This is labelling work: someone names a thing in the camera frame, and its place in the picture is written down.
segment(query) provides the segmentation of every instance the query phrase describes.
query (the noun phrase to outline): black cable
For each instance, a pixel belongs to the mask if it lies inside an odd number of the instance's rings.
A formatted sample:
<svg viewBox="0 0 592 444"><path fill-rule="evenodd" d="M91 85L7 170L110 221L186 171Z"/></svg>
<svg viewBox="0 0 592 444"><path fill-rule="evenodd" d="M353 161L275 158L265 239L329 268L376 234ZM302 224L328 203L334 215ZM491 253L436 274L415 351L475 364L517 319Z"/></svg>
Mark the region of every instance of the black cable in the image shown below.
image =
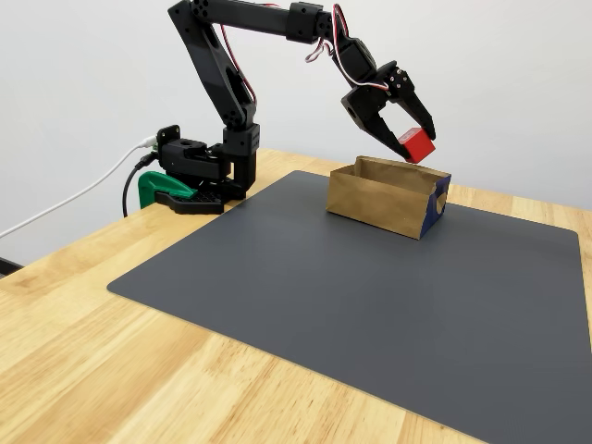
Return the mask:
<svg viewBox="0 0 592 444"><path fill-rule="evenodd" d="M124 217L128 216L128 189L130 188L131 180L139 170L140 169L137 166L135 166L131 170L131 174L129 174L128 180L126 180L126 185L123 187L123 198L121 199L121 206L123 207Z"/></svg>
<svg viewBox="0 0 592 444"><path fill-rule="evenodd" d="M126 180L126 184L123 187L123 197L121 198L121 206L123 208L124 217L128 216L128 189L130 188L131 180L138 171L140 171L144 167L148 167L157 158L158 154L152 151L151 153L145 155L142 159L140 159L140 162L138 162L138 164L136 164L136 166L131 170L131 173L128 176L128 180Z"/></svg>

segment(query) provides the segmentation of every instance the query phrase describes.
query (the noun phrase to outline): green clamp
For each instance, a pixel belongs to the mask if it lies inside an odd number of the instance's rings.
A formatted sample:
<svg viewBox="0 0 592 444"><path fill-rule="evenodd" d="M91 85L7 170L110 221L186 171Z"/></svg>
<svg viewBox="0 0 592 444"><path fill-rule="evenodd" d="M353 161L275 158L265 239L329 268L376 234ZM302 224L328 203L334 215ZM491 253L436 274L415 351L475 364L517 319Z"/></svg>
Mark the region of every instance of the green clamp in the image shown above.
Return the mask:
<svg viewBox="0 0 592 444"><path fill-rule="evenodd" d="M166 174L148 171L138 179L138 192L140 194L140 208L155 202L154 194L157 191L165 192L173 197L190 199L197 192L189 188L183 182L167 176Z"/></svg>

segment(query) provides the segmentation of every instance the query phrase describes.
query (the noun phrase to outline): white wall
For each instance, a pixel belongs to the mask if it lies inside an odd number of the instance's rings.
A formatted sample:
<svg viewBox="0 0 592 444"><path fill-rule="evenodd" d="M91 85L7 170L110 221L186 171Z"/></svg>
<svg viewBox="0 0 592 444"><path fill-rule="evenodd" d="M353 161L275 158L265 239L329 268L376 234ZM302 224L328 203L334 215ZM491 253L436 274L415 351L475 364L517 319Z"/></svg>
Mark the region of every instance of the white wall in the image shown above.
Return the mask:
<svg viewBox="0 0 592 444"><path fill-rule="evenodd" d="M167 15L173 3L3 2L0 231L80 190L161 127L219 142L222 124ZM423 165L463 185L592 209L592 2L341 5L351 34L379 65L398 60L433 115L437 151ZM339 102L348 85L328 57L306 65L305 45L229 36L259 96L262 146L344 162L397 158L351 122ZM384 116L399 135L413 125L394 105ZM27 264L117 220L135 162L0 240L0 256ZM135 201L132 191L132 210Z"/></svg>

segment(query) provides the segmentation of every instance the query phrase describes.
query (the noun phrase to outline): brown paper box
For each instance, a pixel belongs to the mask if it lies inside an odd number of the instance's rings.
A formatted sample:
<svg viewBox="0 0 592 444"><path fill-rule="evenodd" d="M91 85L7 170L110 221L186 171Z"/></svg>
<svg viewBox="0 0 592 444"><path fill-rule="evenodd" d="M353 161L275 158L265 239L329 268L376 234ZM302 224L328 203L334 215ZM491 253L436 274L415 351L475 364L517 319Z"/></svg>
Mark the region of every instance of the brown paper box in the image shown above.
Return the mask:
<svg viewBox="0 0 592 444"><path fill-rule="evenodd" d="M331 172L327 210L421 239L444 214L450 174L359 156Z"/></svg>

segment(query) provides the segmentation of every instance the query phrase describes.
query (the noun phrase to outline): robotic arm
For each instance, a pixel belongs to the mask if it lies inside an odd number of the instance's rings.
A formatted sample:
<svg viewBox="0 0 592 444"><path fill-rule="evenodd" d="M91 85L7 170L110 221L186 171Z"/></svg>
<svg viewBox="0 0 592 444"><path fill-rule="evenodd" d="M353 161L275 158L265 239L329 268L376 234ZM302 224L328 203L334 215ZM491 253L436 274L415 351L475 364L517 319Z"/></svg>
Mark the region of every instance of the robotic arm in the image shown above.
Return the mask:
<svg viewBox="0 0 592 444"><path fill-rule="evenodd" d="M176 198L174 191L156 193L158 202L168 204L178 213L212 212L210 202L202 202L204 196L220 204L218 208L229 199L244 199L255 180L260 134L259 125L253 123L256 99L214 32L212 25L215 23L281 35L293 42L311 44L318 41L318 48L322 48L325 42L332 43L330 54L333 61L352 87L341 102L361 130L408 161L421 160L425 155L410 153L379 115L387 102L392 102L399 104L429 139L436 138L432 117L415 95L407 72L395 61L376 68L364 43L350 37L338 5L326 12L321 6L308 3L292 3L290 10L285 10L238 0L181 0L168 10L168 14L226 125L223 142L211 147L181 139L177 126L159 131L159 163L169 178L186 186L177 195L189 196L191 191L198 189L201 194L195 196L197 202L192 202L191 199ZM230 164L234 165L234 179L228 178ZM157 191L163 189L163 184L151 186Z"/></svg>

